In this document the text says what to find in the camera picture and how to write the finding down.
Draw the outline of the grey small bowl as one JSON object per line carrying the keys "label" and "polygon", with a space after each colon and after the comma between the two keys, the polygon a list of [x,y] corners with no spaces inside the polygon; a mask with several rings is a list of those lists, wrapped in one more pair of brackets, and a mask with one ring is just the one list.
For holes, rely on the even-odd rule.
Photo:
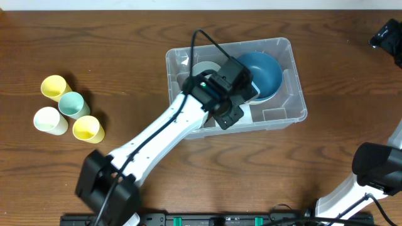
{"label": "grey small bowl", "polygon": [[205,70],[214,70],[218,72],[221,66],[210,61],[199,62],[192,67],[192,75],[195,77],[196,75],[202,73]]}

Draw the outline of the dark blue bowl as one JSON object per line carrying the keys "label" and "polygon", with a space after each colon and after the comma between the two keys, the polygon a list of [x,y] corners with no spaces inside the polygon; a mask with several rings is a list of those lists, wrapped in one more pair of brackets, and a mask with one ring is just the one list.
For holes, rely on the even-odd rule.
{"label": "dark blue bowl", "polygon": [[282,85],[281,66],[270,55],[252,51],[239,56],[237,60],[245,65],[253,75],[253,83],[260,91],[258,97],[270,96]]}
{"label": "dark blue bowl", "polygon": [[270,99],[272,99],[279,91],[280,91],[281,87],[279,87],[278,89],[276,89],[270,96],[265,97],[265,98],[256,98],[252,101],[250,101],[250,104],[259,104],[259,103],[263,103],[266,102]]}

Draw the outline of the clear plastic storage bin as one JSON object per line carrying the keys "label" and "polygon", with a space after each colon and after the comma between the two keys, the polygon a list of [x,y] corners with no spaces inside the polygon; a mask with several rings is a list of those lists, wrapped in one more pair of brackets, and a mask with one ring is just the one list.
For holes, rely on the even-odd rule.
{"label": "clear plastic storage bin", "polygon": [[[283,72],[281,89],[272,99],[262,104],[248,104],[251,109],[253,123],[232,126],[222,130],[218,123],[211,118],[200,129],[194,130],[185,139],[264,129],[284,129],[293,123],[303,121],[307,117],[307,107],[296,69],[293,50],[288,39],[283,37],[270,38],[224,43],[220,44],[220,46],[235,58],[252,51],[266,53],[273,57],[279,63]],[[227,60],[226,56],[214,45],[196,46],[194,52],[194,65],[199,62],[210,61],[223,66]],[[189,55],[190,47],[173,48],[166,53],[170,104],[180,93],[182,83],[188,77]]]}

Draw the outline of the yellow plastic cup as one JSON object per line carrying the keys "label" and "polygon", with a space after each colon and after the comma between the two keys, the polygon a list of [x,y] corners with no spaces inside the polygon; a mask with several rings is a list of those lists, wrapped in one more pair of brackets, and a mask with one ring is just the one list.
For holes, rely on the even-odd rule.
{"label": "yellow plastic cup", "polygon": [[77,119],[72,128],[73,135],[87,143],[100,143],[105,137],[104,128],[94,116],[83,116]]}
{"label": "yellow plastic cup", "polygon": [[67,81],[59,75],[50,75],[41,83],[40,90],[45,97],[59,102],[64,94],[71,92]]}

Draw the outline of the green plastic cup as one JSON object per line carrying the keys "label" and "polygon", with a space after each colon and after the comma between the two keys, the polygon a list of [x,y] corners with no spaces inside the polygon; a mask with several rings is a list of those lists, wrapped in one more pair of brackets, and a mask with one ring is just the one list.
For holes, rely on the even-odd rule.
{"label": "green plastic cup", "polygon": [[90,108],[84,98],[77,92],[67,92],[58,103],[60,112],[72,119],[90,115]]}

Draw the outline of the white plastic cup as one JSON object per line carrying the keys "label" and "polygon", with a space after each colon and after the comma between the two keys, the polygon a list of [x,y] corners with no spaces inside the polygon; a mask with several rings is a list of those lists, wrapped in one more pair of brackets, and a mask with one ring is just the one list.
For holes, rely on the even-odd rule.
{"label": "white plastic cup", "polygon": [[52,135],[62,135],[68,130],[67,120],[54,107],[38,110],[33,118],[35,128]]}

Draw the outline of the beige large bowl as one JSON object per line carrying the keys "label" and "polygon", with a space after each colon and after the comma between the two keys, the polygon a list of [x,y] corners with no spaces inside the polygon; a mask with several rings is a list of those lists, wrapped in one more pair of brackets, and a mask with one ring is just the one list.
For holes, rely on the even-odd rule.
{"label": "beige large bowl", "polygon": [[276,95],[276,93],[273,93],[273,94],[271,94],[270,96],[267,96],[267,97],[264,97],[264,98],[258,97],[258,98],[255,98],[255,99],[253,99],[253,100],[249,100],[249,101],[247,101],[246,103],[249,104],[249,105],[258,105],[258,104],[262,104],[262,103],[264,103],[264,102],[266,102],[266,101],[272,99],[275,95]]}

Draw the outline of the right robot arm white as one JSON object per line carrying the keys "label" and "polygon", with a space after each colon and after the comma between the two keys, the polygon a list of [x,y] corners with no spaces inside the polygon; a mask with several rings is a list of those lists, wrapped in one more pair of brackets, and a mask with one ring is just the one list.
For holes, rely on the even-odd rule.
{"label": "right robot arm white", "polygon": [[319,225],[351,225],[351,218],[375,203],[390,224],[378,200],[401,191],[401,124],[385,145],[363,143],[352,161],[352,173],[331,193],[315,203],[310,216],[326,218]]}

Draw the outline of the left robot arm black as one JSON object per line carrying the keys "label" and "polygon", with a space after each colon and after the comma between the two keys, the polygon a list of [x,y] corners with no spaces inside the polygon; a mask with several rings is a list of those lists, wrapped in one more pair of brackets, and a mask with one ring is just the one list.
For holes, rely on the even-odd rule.
{"label": "left robot arm black", "polygon": [[139,190],[158,162],[208,117],[223,130],[233,126],[244,115],[240,106],[258,94],[250,70],[232,56],[218,71],[191,73],[169,108],[134,139],[85,158],[75,193],[97,214],[90,225],[137,225]]}

